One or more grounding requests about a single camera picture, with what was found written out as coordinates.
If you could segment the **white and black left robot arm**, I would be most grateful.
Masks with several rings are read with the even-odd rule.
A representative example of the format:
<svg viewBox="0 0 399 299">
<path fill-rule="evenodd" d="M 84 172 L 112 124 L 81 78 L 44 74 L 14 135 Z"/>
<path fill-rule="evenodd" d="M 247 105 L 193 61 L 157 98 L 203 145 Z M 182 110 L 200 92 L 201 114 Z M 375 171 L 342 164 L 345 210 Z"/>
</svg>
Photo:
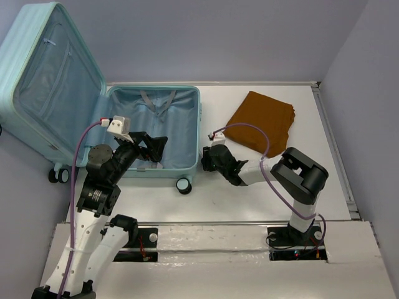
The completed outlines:
<svg viewBox="0 0 399 299">
<path fill-rule="evenodd" d="M 138 239 L 136 219 L 116 215 L 119 180 L 136 159 L 161 161 L 168 141 L 144 131 L 115 133 L 117 149 L 101 144 L 88 154 L 87 176 L 70 215 L 72 231 L 55 270 L 33 298 L 95 298 L 106 269 L 119 250 Z"/>
</svg>

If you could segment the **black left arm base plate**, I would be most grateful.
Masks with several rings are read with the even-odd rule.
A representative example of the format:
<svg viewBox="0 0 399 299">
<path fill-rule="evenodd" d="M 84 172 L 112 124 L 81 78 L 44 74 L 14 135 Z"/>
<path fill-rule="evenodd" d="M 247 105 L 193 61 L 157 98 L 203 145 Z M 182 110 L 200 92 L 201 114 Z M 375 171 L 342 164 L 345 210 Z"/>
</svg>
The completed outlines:
<svg viewBox="0 0 399 299">
<path fill-rule="evenodd" d="M 158 261 L 158 228 L 139 227 L 138 236 L 116 254 L 114 262 L 152 262 Z"/>
</svg>

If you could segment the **brown cloth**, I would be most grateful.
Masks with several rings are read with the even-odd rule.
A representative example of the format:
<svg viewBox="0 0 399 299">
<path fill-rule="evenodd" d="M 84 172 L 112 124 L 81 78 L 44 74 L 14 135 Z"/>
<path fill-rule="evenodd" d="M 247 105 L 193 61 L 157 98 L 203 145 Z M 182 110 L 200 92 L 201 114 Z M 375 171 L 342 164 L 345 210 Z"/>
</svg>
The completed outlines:
<svg viewBox="0 0 399 299">
<path fill-rule="evenodd" d="M 294 106 L 250 91 L 227 122 L 224 135 L 230 140 L 267 157 L 281 154 L 287 146 L 295 118 Z"/>
</svg>

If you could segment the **light blue hard-shell suitcase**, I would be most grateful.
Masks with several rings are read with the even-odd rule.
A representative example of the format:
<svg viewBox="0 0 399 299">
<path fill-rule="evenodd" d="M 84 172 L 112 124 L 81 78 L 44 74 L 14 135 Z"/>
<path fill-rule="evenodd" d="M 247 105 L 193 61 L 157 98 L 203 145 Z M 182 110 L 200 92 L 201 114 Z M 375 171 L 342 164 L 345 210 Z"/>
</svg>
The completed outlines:
<svg viewBox="0 0 399 299">
<path fill-rule="evenodd" d="M 199 160 L 200 91 L 186 85 L 108 87 L 65 7 L 26 4 L 1 44 L 1 126 L 53 164 L 85 166 L 99 144 L 117 147 L 97 125 L 121 116 L 131 131 L 167 137 L 158 162 L 136 161 L 130 178 L 172 178 L 182 194 L 192 189 Z"/>
</svg>

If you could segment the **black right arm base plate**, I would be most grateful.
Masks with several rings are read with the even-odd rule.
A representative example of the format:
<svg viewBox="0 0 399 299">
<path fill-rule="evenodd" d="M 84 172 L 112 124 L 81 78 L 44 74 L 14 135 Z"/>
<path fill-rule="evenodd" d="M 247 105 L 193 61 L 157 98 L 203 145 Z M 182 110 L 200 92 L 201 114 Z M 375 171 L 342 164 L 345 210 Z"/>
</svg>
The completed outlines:
<svg viewBox="0 0 399 299">
<path fill-rule="evenodd" d="M 323 231 L 313 226 L 305 235 L 296 235 L 286 226 L 268 228 L 266 245 L 272 262 L 284 261 L 327 261 L 327 252 L 322 240 Z"/>
</svg>

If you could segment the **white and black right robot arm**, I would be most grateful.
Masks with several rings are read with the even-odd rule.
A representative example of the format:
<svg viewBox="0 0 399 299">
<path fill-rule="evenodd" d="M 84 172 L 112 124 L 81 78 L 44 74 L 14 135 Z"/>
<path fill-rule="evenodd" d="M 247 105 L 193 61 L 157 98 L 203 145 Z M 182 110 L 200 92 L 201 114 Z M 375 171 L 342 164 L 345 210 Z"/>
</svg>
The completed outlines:
<svg viewBox="0 0 399 299">
<path fill-rule="evenodd" d="M 201 164 L 204 171 L 218 172 L 233 186 L 267 183 L 291 210 L 288 239 L 301 244 L 309 238 L 317 200 L 329 173 L 303 152 L 289 147 L 271 166 L 264 159 L 237 160 L 227 146 L 214 145 L 203 148 Z"/>
</svg>

